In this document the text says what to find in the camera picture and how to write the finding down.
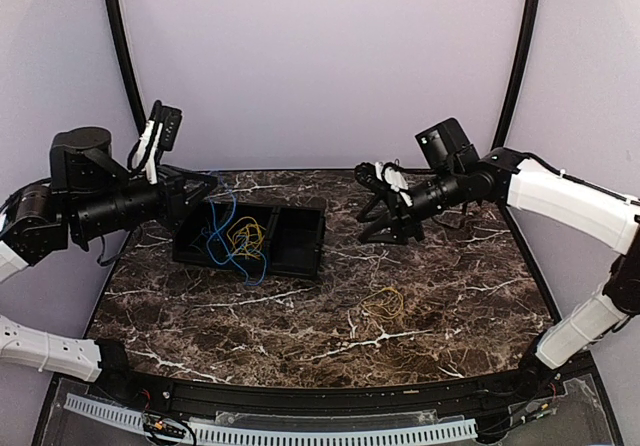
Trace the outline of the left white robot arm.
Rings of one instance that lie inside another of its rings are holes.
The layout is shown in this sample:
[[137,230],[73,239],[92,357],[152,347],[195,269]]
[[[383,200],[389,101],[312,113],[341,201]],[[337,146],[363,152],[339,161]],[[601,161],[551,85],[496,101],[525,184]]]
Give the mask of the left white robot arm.
[[[1,207],[1,277],[8,279],[49,254],[156,221],[171,233],[218,184],[215,177],[160,165],[158,178],[127,170],[112,157],[111,133],[87,126],[57,134],[50,175],[15,191]],[[124,347],[114,340],[64,337],[1,319],[1,358],[88,383],[101,380],[120,402],[141,393]]]

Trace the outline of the black three-compartment bin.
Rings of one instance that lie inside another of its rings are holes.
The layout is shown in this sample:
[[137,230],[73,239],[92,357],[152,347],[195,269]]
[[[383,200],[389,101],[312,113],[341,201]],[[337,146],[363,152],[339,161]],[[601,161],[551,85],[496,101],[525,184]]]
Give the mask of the black three-compartment bin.
[[205,200],[176,234],[172,259],[233,271],[249,286],[268,275],[309,279],[325,229],[323,209]]

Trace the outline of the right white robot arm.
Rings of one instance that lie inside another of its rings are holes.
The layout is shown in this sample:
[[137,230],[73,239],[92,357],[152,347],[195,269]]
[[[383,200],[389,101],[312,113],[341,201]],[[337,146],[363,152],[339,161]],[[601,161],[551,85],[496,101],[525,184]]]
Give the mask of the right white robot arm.
[[427,178],[409,186],[395,162],[363,162],[356,181],[373,196],[357,216],[362,243],[405,245],[424,238],[423,221],[469,203],[531,212],[585,233],[618,257],[583,304],[541,333],[510,379],[521,400],[534,398],[576,353],[639,314],[639,200],[552,167],[531,152],[497,147],[479,156],[460,123],[446,119],[417,134]]

